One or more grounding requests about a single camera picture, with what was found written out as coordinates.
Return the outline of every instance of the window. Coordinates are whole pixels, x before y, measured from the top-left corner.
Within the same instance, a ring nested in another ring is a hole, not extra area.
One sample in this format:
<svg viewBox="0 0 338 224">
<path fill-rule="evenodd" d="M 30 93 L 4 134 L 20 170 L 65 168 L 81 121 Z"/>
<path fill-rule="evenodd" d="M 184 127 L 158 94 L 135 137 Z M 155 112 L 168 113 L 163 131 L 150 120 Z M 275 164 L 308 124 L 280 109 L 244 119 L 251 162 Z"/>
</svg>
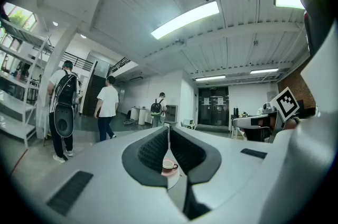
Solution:
<svg viewBox="0 0 338 224">
<path fill-rule="evenodd" d="M 22 27 L 23 29 L 30 31 L 34 24 L 36 23 L 36 18 L 34 14 L 24 8 L 16 6 L 11 3 L 4 4 L 4 11 L 8 16 L 10 22 Z M 0 44 L 3 44 L 5 47 L 12 50 L 18 51 L 21 43 L 6 34 L 4 28 L 0 28 Z M 1 69 L 6 69 L 9 71 L 13 65 L 14 57 L 11 55 L 6 55 L 5 52 L 0 52 L 0 66 Z"/>
</svg>

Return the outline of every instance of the sneaker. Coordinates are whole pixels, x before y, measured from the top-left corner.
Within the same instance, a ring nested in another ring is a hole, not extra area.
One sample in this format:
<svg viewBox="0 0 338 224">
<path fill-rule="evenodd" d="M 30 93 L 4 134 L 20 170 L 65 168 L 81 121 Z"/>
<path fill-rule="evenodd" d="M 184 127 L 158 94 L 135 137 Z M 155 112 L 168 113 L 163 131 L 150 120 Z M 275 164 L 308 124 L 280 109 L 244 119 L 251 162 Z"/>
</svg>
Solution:
<svg viewBox="0 0 338 224">
<path fill-rule="evenodd" d="M 65 160 L 64 160 L 63 158 L 58 157 L 56 154 L 53 155 L 53 158 L 54 158 L 55 160 L 59 161 L 60 163 L 64 163 L 64 162 L 65 162 Z"/>
</svg>

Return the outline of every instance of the jeans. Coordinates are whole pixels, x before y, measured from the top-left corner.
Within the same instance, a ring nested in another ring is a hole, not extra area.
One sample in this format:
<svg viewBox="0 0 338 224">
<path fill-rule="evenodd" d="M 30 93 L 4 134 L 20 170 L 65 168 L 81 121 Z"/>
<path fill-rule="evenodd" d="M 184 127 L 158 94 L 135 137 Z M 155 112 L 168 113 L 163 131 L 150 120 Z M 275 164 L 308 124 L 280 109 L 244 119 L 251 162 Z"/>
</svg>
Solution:
<svg viewBox="0 0 338 224">
<path fill-rule="evenodd" d="M 107 139 L 107 134 L 109 135 L 110 138 L 113 137 L 114 133 L 110 128 L 110 122 L 112 120 L 112 117 L 99 117 L 97 124 L 99 126 L 99 131 L 100 131 L 100 141 L 103 142 Z"/>
<path fill-rule="evenodd" d="M 62 148 L 62 141 L 61 136 L 58 134 L 57 129 L 55 128 L 54 123 L 54 113 L 49 113 L 49 129 L 51 131 L 54 150 L 58 157 L 63 157 L 63 148 Z M 65 148 L 67 151 L 73 150 L 73 134 L 69 137 L 63 138 L 65 143 Z"/>
<path fill-rule="evenodd" d="M 164 126 L 165 117 L 162 116 L 154 116 L 153 117 L 153 128 L 158 126 Z"/>
</svg>

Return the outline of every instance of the white t-shirt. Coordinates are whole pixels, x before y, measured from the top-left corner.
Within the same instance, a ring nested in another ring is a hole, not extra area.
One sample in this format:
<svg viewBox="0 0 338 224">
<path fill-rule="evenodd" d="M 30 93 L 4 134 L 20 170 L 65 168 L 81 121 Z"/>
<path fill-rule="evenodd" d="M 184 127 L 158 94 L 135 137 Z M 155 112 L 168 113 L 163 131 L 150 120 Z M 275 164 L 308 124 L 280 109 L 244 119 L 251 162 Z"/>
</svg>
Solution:
<svg viewBox="0 0 338 224">
<path fill-rule="evenodd" d="M 161 97 L 158 97 L 157 98 L 157 103 L 161 102 L 162 98 Z M 165 99 L 163 99 L 163 101 L 161 102 L 161 106 L 162 106 L 162 110 L 163 112 L 161 113 L 161 117 L 165 117 L 165 111 L 164 111 L 164 107 L 166 107 L 167 105 L 167 102 Z"/>
<path fill-rule="evenodd" d="M 52 113 L 54 112 L 54 101 L 55 101 L 55 87 L 59 84 L 60 80 L 65 76 L 65 71 L 64 70 L 58 70 L 56 71 L 51 78 L 49 79 L 49 81 L 51 83 L 53 83 L 54 85 L 54 92 L 53 92 L 53 96 L 52 96 L 52 101 L 51 101 L 51 105 L 49 106 L 49 112 Z"/>
<path fill-rule="evenodd" d="M 103 101 L 99 117 L 116 115 L 115 104 L 118 103 L 118 93 L 113 86 L 103 87 L 97 98 Z"/>
</svg>

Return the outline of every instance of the black backpack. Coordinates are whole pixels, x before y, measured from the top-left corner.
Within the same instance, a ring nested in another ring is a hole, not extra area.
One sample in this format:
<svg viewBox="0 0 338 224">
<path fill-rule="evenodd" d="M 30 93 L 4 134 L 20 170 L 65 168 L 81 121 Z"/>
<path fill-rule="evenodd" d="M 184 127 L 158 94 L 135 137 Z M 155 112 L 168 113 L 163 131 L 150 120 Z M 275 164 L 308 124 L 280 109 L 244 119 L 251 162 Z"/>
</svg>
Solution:
<svg viewBox="0 0 338 224">
<path fill-rule="evenodd" d="M 66 70 L 65 76 L 60 80 L 55 89 L 54 103 L 73 106 L 77 96 L 78 77 L 74 74 L 68 74 Z"/>
<path fill-rule="evenodd" d="M 150 108 L 150 114 L 152 116 L 160 116 L 162 114 L 162 106 L 161 106 L 161 102 L 163 101 L 163 99 L 157 103 L 157 99 L 155 99 L 155 103 L 152 104 L 152 107 Z"/>
</svg>

